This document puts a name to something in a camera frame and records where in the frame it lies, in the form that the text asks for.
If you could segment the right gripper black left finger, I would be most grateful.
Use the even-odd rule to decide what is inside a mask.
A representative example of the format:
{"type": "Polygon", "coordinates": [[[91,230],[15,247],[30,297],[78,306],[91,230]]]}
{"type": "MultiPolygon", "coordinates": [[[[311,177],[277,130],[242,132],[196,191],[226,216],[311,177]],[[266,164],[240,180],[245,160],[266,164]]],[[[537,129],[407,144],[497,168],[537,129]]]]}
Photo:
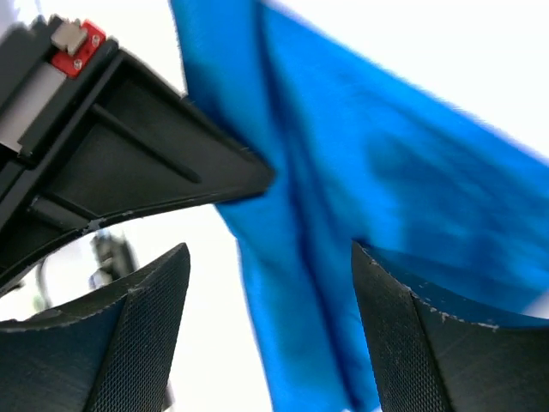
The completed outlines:
{"type": "Polygon", "coordinates": [[[160,411],[190,276],[185,244],[77,300],[1,323],[3,411],[160,411]]]}

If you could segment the blue cloth napkin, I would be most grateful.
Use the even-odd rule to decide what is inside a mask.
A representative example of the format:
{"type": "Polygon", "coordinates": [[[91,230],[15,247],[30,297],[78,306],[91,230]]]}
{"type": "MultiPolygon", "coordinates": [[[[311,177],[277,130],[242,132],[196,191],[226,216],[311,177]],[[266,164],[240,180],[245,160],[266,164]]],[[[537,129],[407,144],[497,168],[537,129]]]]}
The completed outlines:
{"type": "Polygon", "coordinates": [[[384,411],[353,242],[548,322],[547,2],[171,8],[190,100],[274,171],[219,207],[274,410],[384,411]]]}

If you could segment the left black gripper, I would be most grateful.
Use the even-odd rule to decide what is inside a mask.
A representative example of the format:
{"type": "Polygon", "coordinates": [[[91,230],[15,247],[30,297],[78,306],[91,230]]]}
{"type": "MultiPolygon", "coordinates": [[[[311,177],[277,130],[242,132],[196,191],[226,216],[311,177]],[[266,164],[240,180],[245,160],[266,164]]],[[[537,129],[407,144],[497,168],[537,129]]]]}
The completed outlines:
{"type": "Polygon", "coordinates": [[[253,197],[274,178],[116,40],[56,15],[1,38],[1,145],[3,292],[85,234],[253,197]]]}

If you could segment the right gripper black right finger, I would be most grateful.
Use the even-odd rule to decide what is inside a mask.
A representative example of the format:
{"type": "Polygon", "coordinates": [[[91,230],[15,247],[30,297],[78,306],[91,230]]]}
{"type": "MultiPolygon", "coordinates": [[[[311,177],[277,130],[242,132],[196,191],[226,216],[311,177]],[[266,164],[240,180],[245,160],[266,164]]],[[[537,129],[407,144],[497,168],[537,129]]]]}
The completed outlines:
{"type": "Polygon", "coordinates": [[[467,299],[353,242],[384,411],[546,411],[548,322],[467,299]]]}

